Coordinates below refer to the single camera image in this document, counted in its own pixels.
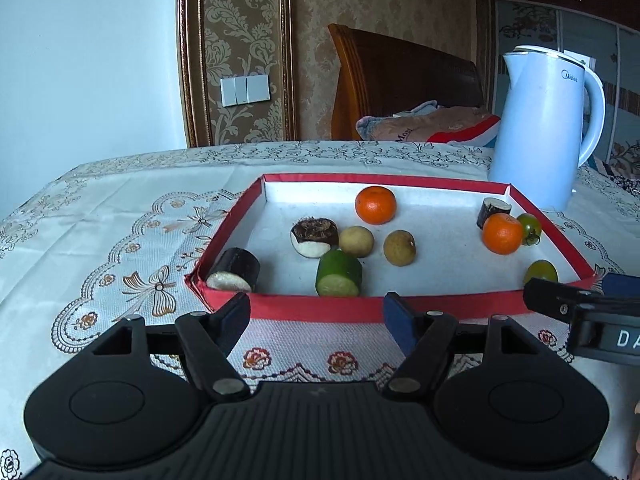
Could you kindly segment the operator hand edge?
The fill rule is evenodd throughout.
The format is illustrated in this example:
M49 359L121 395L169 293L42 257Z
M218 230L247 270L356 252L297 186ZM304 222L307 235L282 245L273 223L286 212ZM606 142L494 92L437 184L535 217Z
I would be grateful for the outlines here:
M636 454L636 462L640 456L640 402L638 401L634 407L634 454Z

